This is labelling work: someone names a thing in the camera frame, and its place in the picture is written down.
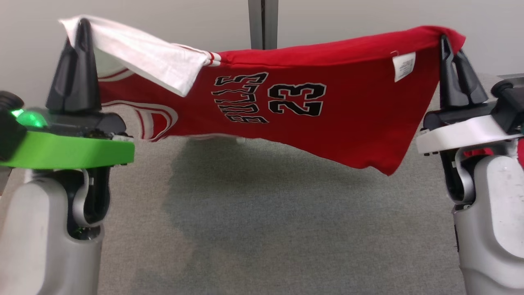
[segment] t-shirt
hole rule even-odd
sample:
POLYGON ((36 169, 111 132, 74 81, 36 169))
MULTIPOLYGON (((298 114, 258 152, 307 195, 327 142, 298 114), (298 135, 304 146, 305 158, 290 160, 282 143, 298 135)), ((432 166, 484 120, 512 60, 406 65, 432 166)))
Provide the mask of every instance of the t-shirt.
POLYGON ((209 52, 186 97, 130 70, 99 77, 104 106, 134 108, 141 137, 263 138, 390 175, 433 96, 443 27, 274 50, 209 52))

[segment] vertical metal strip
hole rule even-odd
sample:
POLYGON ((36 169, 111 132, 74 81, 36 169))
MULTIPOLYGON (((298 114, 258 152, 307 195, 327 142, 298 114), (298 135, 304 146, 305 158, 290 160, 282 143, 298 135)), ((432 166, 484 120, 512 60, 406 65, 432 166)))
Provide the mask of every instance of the vertical metal strip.
POLYGON ((264 1, 264 49, 276 49, 278 37, 278 0, 264 1))
POLYGON ((262 1, 248 0, 249 30, 251 34, 251 49, 263 49, 262 1))

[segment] red fabric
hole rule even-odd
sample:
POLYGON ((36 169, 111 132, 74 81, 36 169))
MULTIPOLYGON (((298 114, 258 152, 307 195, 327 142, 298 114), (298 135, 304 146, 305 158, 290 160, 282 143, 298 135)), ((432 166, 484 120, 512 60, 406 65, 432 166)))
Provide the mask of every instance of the red fabric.
POLYGON ((138 75, 100 81, 100 91, 106 106, 132 104, 140 111, 146 139, 264 138, 390 175, 439 81, 443 34, 455 52, 464 44, 453 30, 426 26, 327 44, 227 51, 218 53, 219 66, 202 68, 185 98, 138 75), (394 82, 392 57, 414 51, 413 72, 394 82), (309 89, 290 92, 300 85, 309 89))

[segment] basketball jersey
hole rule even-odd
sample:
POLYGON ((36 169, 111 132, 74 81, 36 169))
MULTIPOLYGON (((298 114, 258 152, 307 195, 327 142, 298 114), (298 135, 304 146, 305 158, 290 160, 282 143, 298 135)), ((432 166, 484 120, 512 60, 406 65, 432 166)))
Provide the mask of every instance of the basketball jersey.
POLYGON ((122 69, 99 77, 104 106, 125 104, 141 137, 223 134, 263 138, 390 175, 433 96, 440 38, 434 26, 274 50, 207 52, 185 97, 122 69))

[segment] garment care label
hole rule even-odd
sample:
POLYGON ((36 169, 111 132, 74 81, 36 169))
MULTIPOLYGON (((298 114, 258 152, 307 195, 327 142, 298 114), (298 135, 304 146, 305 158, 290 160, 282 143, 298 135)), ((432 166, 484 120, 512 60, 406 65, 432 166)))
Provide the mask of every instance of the garment care label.
POLYGON ((415 68, 415 52, 393 57, 395 82, 409 75, 415 68))

